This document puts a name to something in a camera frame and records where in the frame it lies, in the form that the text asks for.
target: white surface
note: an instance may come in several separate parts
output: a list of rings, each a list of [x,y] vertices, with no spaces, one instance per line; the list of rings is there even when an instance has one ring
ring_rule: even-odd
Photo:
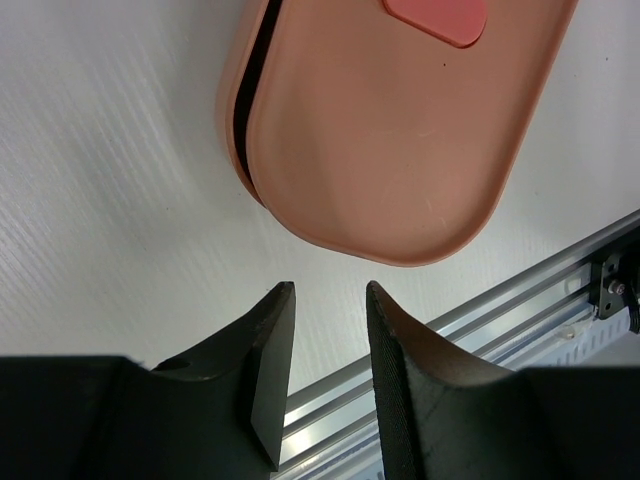
[[[241,0],[0,4],[0,354],[153,365],[294,280],[290,390],[367,352],[364,288],[440,315],[640,207],[640,2],[583,0],[500,205],[452,258],[321,250],[243,191],[212,124]]]

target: black plastic part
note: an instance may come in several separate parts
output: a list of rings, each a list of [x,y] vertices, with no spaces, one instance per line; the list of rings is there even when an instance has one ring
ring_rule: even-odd
[[[294,315],[281,283],[151,372],[122,357],[0,359],[2,477],[267,480]]]
[[[509,372],[377,284],[367,320],[387,480],[640,478],[639,369]]]

